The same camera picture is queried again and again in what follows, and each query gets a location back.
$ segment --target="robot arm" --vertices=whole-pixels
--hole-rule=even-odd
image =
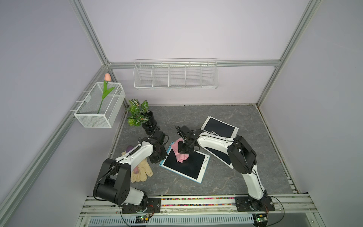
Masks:
[[[190,154],[195,152],[195,147],[203,147],[227,154],[233,168],[242,174],[248,188],[248,200],[242,206],[251,210],[272,210],[271,198],[262,186],[257,171],[256,153],[242,136],[226,138],[212,135],[203,130],[190,131],[186,126],[176,127],[178,134],[184,142],[178,143],[180,153]]]
[[[167,156],[164,148],[165,134],[156,130],[150,137],[139,139],[138,144],[128,153],[116,159],[106,159],[98,174],[93,196],[100,197],[117,205],[133,204],[137,211],[145,210],[147,194],[131,187],[131,171],[145,158],[152,163]]]

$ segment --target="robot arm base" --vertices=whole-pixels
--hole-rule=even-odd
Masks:
[[[273,205],[271,197],[267,196],[266,190],[260,200],[254,199],[251,196],[236,196],[234,199],[238,212],[275,211],[275,206]]]

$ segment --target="pink cloth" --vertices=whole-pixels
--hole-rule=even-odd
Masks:
[[[177,141],[175,141],[174,144],[171,145],[171,148],[173,149],[175,156],[176,156],[176,162],[180,162],[183,163],[184,160],[187,160],[189,158],[189,154],[180,154],[178,152],[178,143],[179,141],[183,141],[184,140],[182,138],[178,139]]]

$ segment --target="white wall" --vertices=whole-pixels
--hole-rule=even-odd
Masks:
[[[0,202],[100,66],[67,0],[0,2]]]
[[[111,129],[84,128],[75,121],[8,227],[76,225],[86,197],[92,196],[124,110],[122,106]]]
[[[325,0],[262,111],[326,226],[361,226],[363,1]]]
[[[0,2],[0,202],[100,66],[68,0]],[[8,226],[73,227],[122,112],[112,129],[76,121]]]
[[[217,89],[137,90],[133,69],[115,69],[126,98],[147,99],[150,104],[235,104],[257,103],[273,66],[220,67]]]
[[[82,0],[111,62],[279,59],[309,0]]]

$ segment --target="white wire basket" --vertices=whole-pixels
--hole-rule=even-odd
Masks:
[[[136,89],[217,88],[217,60],[135,61]]]
[[[99,114],[97,114],[102,100],[103,82],[97,82],[92,87],[81,105],[74,112],[74,116],[86,128],[111,128],[115,122],[125,98],[121,83],[107,84],[107,89],[114,89],[104,98]]]

